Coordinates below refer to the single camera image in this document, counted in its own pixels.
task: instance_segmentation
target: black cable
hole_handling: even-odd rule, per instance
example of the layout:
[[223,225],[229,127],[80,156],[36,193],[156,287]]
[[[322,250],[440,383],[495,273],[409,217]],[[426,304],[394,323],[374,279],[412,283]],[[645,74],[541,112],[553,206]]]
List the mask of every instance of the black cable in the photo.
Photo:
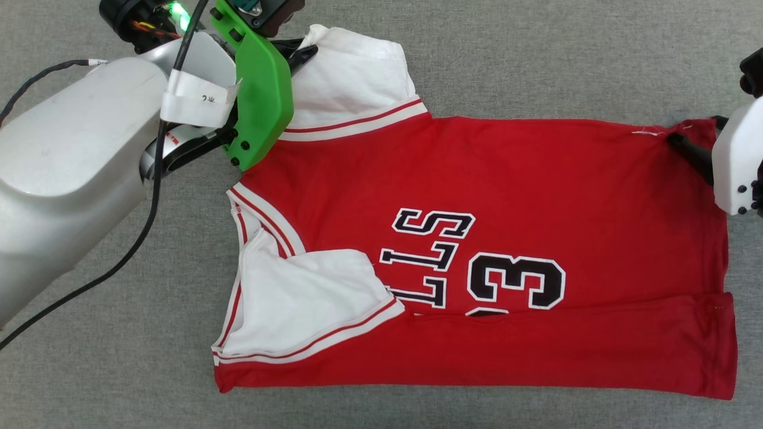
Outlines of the black cable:
[[2,112],[0,112],[0,127],[2,126],[2,122],[5,121],[6,118],[8,118],[8,115],[11,114],[11,110],[13,110],[13,107],[16,106],[16,102],[21,98],[26,91],[31,88],[32,85],[39,82],[44,78],[45,76],[48,76],[49,74],[53,72],[57,72],[59,70],[68,69],[71,66],[90,66],[89,60],[71,60],[71,61],[65,61],[61,64],[56,64],[55,66],[48,67],[47,69],[39,72],[35,77],[32,79],[29,79],[26,81],[25,84],[23,84],[18,91],[16,91],[15,94],[11,97],[11,99],[8,101],[8,104],[5,105],[5,108],[2,109]]
[[[196,32],[196,28],[198,27],[198,22],[201,20],[201,13],[204,11],[204,8],[207,7],[207,3],[208,3],[208,0],[200,0],[199,3],[196,5],[196,9],[194,10],[193,16],[191,17],[191,22],[188,24],[188,30],[186,31],[185,36],[183,37],[183,41],[180,44],[180,50],[178,51],[178,56],[175,59],[175,66],[173,67],[173,69],[180,70],[183,67],[183,63],[185,62],[185,56],[188,54],[188,47],[191,46],[191,40],[193,39],[193,35]],[[39,79],[42,79],[42,77],[45,76],[44,73],[47,74],[46,72],[42,72],[39,75],[37,75],[40,77]],[[24,84],[24,86],[26,87],[26,89],[28,89],[29,86],[31,86],[31,84],[30,85]],[[19,91],[21,94],[23,94],[24,91],[26,91],[25,88],[22,88],[22,89],[23,91],[21,90]],[[66,304],[67,302],[73,300],[74,298],[80,296],[81,294],[87,292],[88,290],[93,289],[97,285],[100,285],[101,283],[110,279],[114,274],[118,273],[120,269],[122,269],[125,265],[127,265],[130,259],[132,259],[132,257],[138,251],[138,249],[140,249],[140,246],[143,245],[143,242],[146,240],[146,237],[148,237],[148,233],[151,231],[153,222],[156,219],[156,213],[159,211],[159,192],[162,187],[162,173],[164,168],[162,154],[164,153],[164,139],[167,133],[167,127],[168,127],[168,124],[166,121],[159,121],[159,132],[156,135],[156,152],[155,152],[156,161],[154,163],[153,196],[151,198],[151,209],[149,210],[148,219],[146,219],[146,224],[143,226],[143,230],[140,232],[140,235],[138,236],[137,240],[135,240],[135,243],[133,244],[133,246],[127,251],[127,254],[125,254],[122,257],[122,259],[117,263],[117,265],[115,265],[113,268],[108,270],[103,276],[100,276],[97,279],[93,280],[92,282],[75,290],[74,292],[69,293],[67,296],[49,305],[44,310],[40,311],[35,316],[33,316],[31,319],[29,319],[28,321],[25,321],[20,327],[16,328],[13,332],[11,332],[10,335],[8,335],[8,337],[6,337],[3,341],[0,341],[0,350],[5,349],[16,337],[21,335],[25,330],[29,329],[33,324],[37,323],[40,319],[52,313],[58,307]]]

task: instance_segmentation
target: gray fabric surface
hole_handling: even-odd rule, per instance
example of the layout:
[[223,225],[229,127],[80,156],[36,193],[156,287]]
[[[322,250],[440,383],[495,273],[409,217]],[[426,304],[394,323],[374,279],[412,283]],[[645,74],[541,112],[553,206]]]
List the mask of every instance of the gray fabric surface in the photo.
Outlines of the gray fabric surface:
[[[729,115],[747,99],[737,66],[763,45],[762,20],[760,0],[308,0],[282,36],[297,37],[320,23],[400,42],[419,93],[439,116],[667,124]],[[96,0],[2,0],[0,52],[2,102],[61,60],[131,55],[98,16]],[[51,76],[18,111],[83,74]],[[236,272],[236,234],[224,195],[236,180],[220,151],[177,172],[135,260],[0,353],[0,427],[763,426],[763,220],[750,215],[729,223],[726,285],[736,298],[739,334],[739,381],[730,402],[512,387],[221,395],[209,345],[220,332]],[[147,205],[136,210],[7,329],[111,267],[146,213]]]

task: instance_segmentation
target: jersey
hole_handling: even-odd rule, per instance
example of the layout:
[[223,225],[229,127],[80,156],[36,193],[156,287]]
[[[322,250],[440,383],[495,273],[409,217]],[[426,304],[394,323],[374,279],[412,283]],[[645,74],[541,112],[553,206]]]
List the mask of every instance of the jersey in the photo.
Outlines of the jersey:
[[295,119],[229,192],[242,253],[213,347],[221,391],[731,398],[726,216],[665,142],[711,147],[714,121],[434,118],[399,45],[320,26],[306,43],[320,53],[295,77]]

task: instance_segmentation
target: green bracket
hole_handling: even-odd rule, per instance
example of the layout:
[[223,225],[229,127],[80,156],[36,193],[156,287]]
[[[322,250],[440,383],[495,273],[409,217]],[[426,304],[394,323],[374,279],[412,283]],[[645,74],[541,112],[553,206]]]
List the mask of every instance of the green bracket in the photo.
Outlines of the green bracket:
[[221,19],[212,24],[236,50],[238,136],[223,149],[233,165],[246,171],[273,147],[294,116],[291,70],[286,59],[233,10],[227,0],[214,6]]

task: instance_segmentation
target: green led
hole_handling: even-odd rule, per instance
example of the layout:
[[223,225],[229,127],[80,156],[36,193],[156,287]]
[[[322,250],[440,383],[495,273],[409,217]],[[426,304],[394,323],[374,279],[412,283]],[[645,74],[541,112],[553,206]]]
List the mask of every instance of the green led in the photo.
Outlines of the green led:
[[169,4],[169,14],[172,16],[172,20],[180,26],[180,29],[185,33],[188,30],[188,25],[191,23],[191,15],[185,11],[183,5],[180,2],[172,2]]

